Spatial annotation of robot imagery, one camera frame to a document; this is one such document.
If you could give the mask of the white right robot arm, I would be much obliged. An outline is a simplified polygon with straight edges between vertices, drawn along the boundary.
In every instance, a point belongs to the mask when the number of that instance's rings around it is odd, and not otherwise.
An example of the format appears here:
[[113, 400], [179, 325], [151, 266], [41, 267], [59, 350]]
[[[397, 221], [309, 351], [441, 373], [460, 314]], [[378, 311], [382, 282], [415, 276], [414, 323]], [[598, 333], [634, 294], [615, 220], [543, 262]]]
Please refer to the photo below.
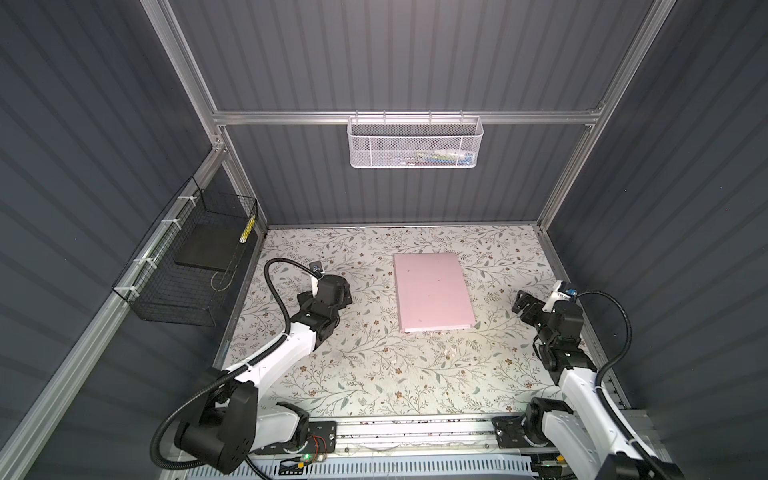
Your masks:
[[493, 418], [498, 446], [554, 447], [578, 479], [683, 478], [676, 464], [662, 460], [640, 438], [604, 387], [608, 371], [632, 344], [627, 312], [619, 312], [625, 327], [619, 353], [596, 366], [580, 346], [583, 296], [573, 284], [562, 281], [545, 300], [524, 290], [516, 294], [512, 311], [535, 329], [534, 355], [563, 397], [534, 397], [523, 413]]

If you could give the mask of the pink file folder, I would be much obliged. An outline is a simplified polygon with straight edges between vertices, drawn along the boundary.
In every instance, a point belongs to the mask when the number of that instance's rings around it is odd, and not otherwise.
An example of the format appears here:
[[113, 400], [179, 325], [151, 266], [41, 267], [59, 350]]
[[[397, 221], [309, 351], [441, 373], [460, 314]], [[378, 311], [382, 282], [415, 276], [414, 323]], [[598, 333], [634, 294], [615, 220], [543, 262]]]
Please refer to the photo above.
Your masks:
[[469, 291], [454, 253], [395, 254], [395, 292], [404, 333], [475, 326]]

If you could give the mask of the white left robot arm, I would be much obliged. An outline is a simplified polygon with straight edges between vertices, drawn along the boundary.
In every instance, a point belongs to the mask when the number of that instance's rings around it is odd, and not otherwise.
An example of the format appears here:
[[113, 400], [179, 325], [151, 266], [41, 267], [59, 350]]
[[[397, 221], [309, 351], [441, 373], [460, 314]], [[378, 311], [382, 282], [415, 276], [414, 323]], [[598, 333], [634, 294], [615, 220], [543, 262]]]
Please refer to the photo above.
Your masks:
[[197, 398], [179, 414], [173, 443], [199, 466], [231, 473], [251, 453], [275, 447], [298, 452], [309, 436], [309, 414], [285, 401], [262, 409], [266, 393], [294, 364], [315, 352], [340, 323], [340, 311], [352, 303], [348, 281], [325, 275], [297, 296], [299, 311], [290, 332], [229, 368], [212, 370], [219, 380], [213, 391]]

